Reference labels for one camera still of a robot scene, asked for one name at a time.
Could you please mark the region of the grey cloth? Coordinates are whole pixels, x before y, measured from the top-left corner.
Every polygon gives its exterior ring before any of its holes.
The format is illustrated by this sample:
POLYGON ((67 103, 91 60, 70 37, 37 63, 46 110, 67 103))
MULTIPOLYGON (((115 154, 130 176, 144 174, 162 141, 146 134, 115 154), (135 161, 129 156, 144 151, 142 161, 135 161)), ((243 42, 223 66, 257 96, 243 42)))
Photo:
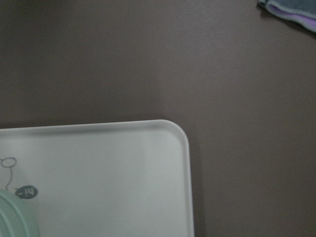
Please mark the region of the grey cloth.
POLYGON ((258 4, 283 19, 316 19, 315 0, 259 0, 258 4))

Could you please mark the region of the cream rabbit serving tray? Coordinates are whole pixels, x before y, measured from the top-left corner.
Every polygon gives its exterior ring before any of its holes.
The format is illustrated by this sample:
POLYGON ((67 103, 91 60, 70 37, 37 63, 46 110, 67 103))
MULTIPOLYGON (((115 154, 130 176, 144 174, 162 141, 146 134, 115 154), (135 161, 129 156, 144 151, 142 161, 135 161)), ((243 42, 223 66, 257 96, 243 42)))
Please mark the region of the cream rabbit serving tray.
POLYGON ((158 119, 0 131, 0 186, 42 237, 192 237, 190 149, 158 119))

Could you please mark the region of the top green bowl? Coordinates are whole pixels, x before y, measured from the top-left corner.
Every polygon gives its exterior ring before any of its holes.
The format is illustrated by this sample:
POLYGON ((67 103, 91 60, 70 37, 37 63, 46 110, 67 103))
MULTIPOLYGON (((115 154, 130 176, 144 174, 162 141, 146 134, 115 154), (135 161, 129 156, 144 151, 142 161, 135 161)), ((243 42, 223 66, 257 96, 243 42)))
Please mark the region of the top green bowl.
POLYGON ((16 195, 0 191, 0 235, 2 237, 39 237, 32 210, 16 195))

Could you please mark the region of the purple cloth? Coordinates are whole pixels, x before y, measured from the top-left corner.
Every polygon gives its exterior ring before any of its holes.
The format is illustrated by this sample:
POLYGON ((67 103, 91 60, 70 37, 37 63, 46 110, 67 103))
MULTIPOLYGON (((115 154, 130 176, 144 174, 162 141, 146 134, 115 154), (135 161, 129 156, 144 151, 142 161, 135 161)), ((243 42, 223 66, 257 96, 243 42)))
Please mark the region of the purple cloth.
POLYGON ((316 19, 313 17, 305 16, 304 14, 299 13, 290 13, 289 11, 281 10, 279 7, 274 5, 267 6, 267 10, 281 19, 298 23, 305 29, 314 33, 316 32, 316 19))

